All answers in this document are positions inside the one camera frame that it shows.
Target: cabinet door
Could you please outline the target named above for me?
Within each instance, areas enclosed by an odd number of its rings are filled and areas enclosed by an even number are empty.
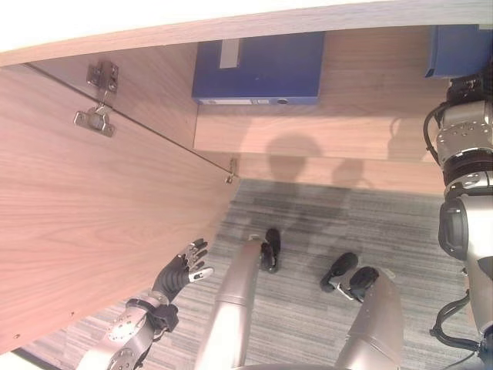
[[[86,82],[90,65],[109,60],[119,67],[118,92],[113,108],[192,149],[197,104],[192,100],[196,42],[76,55],[32,63],[73,88],[94,98],[97,91]],[[229,169],[231,155],[200,152],[218,166]]]
[[[74,126],[93,105],[25,66],[0,69],[0,353],[149,287],[214,236],[235,190],[118,114],[112,138]]]

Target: metal hinge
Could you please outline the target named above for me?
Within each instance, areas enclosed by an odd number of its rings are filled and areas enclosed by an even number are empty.
[[[236,160],[236,158],[231,158],[231,161],[230,161],[230,174],[228,175],[228,177],[224,180],[225,183],[233,183],[233,179],[236,175],[236,169],[238,167],[238,161]]]
[[[75,114],[74,124],[107,137],[114,134],[116,128],[109,123],[109,114],[118,90],[118,71],[118,66],[108,61],[89,66],[87,83],[98,88],[99,104],[87,112],[79,110]]]

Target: wooden shelf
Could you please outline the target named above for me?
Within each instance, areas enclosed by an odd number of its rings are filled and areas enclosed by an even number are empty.
[[[60,7],[9,2],[0,66],[119,49],[217,39],[405,25],[488,24],[491,0],[289,0],[132,2]],[[93,22],[97,15],[104,21]]]
[[[424,78],[428,35],[427,27],[328,32],[318,105],[200,106],[194,147],[431,162],[422,123],[447,81]]]

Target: wooden panel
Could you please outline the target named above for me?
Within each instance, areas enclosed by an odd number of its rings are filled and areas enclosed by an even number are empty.
[[[439,195],[444,192],[440,167],[432,163],[241,154],[239,175],[352,189]]]
[[[110,60],[119,67],[114,108],[172,141],[192,148],[197,104],[192,100],[196,43],[78,55],[32,63],[70,86],[96,98],[86,82],[89,65]],[[228,168],[230,155],[207,156]]]
[[[96,0],[70,7],[49,3],[29,3],[29,12],[23,2],[2,9],[0,34],[8,37],[0,41],[0,65],[214,39],[493,19],[491,0],[185,0],[141,7],[119,2],[117,9]]]
[[[23,66],[0,69],[0,353],[148,288],[235,186],[225,171]]]
[[[422,124],[447,82],[423,77],[428,34],[426,27],[328,32],[318,105],[200,106],[195,148],[431,162]]]

